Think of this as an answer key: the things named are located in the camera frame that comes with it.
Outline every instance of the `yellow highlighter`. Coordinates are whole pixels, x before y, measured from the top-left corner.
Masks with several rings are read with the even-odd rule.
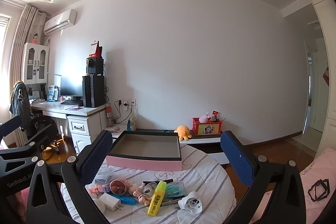
[[[165,195],[166,192],[166,185],[167,183],[165,183],[164,181],[160,181],[159,184],[157,185],[152,197],[151,204],[149,205],[148,208],[147,212],[148,215],[156,216],[156,214],[158,213],[161,202],[163,200],[163,196]]]

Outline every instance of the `curtain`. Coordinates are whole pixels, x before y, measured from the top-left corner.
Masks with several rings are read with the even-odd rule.
[[[39,13],[38,10],[30,5],[26,5],[20,16],[19,23],[14,35],[12,50],[9,60],[9,88],[10,93],[16,81],[21,80],[21,64],[23,46],[33,40],[35,33],[38,33],[37,43],[44,42],[43,26],[46,20],[45,13]],[[23,146],[27,141],[27,136],[20,129],[14,132],[16,146]]]

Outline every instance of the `air conditioner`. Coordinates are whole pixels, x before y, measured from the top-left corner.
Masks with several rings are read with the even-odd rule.
[[[75,24],[76,14],[77,12],[71,9],[49,19],[44,25],[44,34],[51,35],[55,31],[73,26]]]

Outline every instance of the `blue gripper pad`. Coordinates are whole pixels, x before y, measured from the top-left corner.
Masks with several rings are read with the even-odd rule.
[[[83,186],[94,180],[107,153],[111,150],[112,143],[112,134],[103,130],[91,145],[85,146],[80,152],[76,169]]]
[[[254,154],[250,150],[244,148],[231,131],[222,133],[220,137],[220,146],[230,161],[240,182],[251,187],[254,182],[254,174],[258,168]]]

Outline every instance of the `blue pen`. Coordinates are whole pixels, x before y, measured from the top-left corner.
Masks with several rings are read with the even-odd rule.
[[[132,198],[131,196],[115,195],[111,192],[109,192],[108,194],[115,198],[120,199],[121,203],[124,203],[124,204],[135,205],[137,203],[137,200],[135,198]]]

